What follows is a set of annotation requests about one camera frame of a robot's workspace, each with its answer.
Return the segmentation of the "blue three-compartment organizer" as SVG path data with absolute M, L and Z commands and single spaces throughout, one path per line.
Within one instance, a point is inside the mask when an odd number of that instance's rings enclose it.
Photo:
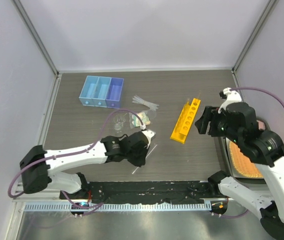
M 83 106 L 120 109 L 123 78 L 88 75 L 79 100 Z

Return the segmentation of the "larger clear glass beaker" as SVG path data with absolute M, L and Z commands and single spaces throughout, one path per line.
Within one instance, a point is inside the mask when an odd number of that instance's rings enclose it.
M 113 121 L 115 124 L 118 124 L 118 123 L 125 123 L 126 122 L 126 118 L 128 117 L 128 113 L 124 113 L 124 112 L 121 112 L 121 113 L 117 113 L 115 114 L 114 118 L 113 118 Z

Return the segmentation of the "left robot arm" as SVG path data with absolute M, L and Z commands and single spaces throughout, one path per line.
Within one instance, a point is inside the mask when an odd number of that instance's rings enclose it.
M 155 132 L 146 129 L 121 137 L 110 135 L 96 143 L 63 150 L 44 150 L 42 145 L 37 145 L 20 162 L 24 193 L 34 194 L 49 188 L 84 199 L 88 193 L 84 175 L 68 174 L 66 170 L 123 160 L 141 167 L 146 163 L 154 137 Z

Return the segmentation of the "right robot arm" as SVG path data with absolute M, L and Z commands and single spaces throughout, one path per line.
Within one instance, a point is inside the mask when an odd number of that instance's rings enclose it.
M 224 171 L 208 178 L 212 197 L 230 197 L 254 214 L 264 230 L 284 240 L 284 143 L 270 130 L 260 130 L 255 110 L 245 102 L 226 108 L 206 106 L 194 124 L 200 134 L 225 137 L 235 143 L 263 175 L 272 199 L 245 187 Z

